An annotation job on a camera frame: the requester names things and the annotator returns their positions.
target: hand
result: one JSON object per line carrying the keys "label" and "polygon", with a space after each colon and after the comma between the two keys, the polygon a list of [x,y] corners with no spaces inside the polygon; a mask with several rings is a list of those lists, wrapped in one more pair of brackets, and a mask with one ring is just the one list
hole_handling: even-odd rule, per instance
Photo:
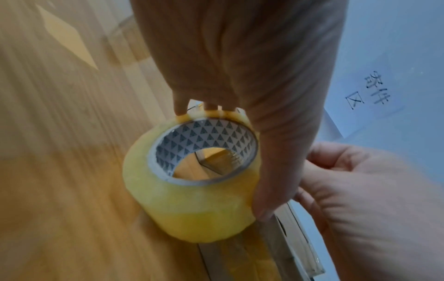
{"label": "hand", "polygon": [[443,189],[394,155],[316,144],[301,186],[342,281],[442,279]]}
{"label": "hand", "polygon": [[246,110],[260,133],[253,212],[268,219],[295,194],[317,133],[346,0],[132,0],[174,110]]}

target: white wall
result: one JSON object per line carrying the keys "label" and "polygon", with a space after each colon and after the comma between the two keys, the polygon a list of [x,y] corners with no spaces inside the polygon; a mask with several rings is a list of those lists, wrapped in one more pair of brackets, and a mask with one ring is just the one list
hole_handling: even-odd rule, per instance
{"label": "white wall", "polygon": [[[387,53],[405,108],[347,139],[324,116],[317,140],[341,141],[398,153],[444,182],[444,1],[350,0],[333,79]],[[295,203],[327,273],[338,280],[313,221]]]}

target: fingernail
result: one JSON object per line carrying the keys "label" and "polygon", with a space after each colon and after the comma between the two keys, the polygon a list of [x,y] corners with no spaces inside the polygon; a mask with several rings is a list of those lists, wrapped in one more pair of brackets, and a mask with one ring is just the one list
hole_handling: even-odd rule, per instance
{"label": "fingernail", "polygon": [[263,210],[261,215],[258,217],[259,221],[268,221],[271,216],[273,215],[274,211],[273,210]]}

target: white paper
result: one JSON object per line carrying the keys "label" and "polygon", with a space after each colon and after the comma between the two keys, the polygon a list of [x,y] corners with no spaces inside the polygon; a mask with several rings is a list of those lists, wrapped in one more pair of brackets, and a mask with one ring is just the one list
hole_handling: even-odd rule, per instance
{"label": "white paper", "polygon": [[342,137],[403,108],[386,55],[332,81],[325,110]]}

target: clear packing tape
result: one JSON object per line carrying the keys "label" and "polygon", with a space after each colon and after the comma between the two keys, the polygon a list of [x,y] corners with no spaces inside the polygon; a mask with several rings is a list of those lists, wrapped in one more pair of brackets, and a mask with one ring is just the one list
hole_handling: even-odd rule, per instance
{"label": "clear packing tape", "polygon": [[[216,179],[173,178],[188,154],[221,147],[237,153],[242,164]],[[247,118],[234,112],[192,112],[141,136],[123,163],[126,188],[169,235],[209,243],[240,233],[254,222],[251,211],[259,180],[259,142]]]}

